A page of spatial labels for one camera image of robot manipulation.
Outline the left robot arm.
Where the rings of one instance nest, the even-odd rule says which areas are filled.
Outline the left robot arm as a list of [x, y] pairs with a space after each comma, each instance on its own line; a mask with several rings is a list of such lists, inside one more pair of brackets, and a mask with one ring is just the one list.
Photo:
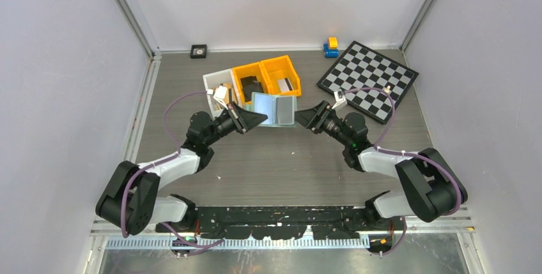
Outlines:
[[189, 210], [189, 200], [177, 195], [159, 197], [159, 190], [202, 171], [214, 155], [212, 144], [233, 132], [244, 134], [267, 118], [235, 103], [228, 104], [216, 118], [203, 111], [193, 114], [186, 140], [176, 151], [147, 163], [125, 160], [118, 164], [96, 203], [96, 215], [119, 227], [124, 237], [160, 223], [190, 231], [196, 215]]

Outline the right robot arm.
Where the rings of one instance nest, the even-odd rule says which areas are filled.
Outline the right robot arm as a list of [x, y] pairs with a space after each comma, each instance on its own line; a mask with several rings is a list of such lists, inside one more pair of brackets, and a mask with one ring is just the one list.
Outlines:
[[408, 152], [374, 146], [362, 114], [351, 112], [340, 118], [326, 101], [298, 110], [294, 116], [312, 133], [326, 133], [343, 145], [343, 158], [349, 168], [383, 174], [400, 182], [400, 191], [386, 191], [365, 202], [363, 214], [372, 229], [382, 229], [391, 218], [400, 216], [415, 215], [432, 222], [456, 213], [468, 199], [466, 188], [434, 148]]

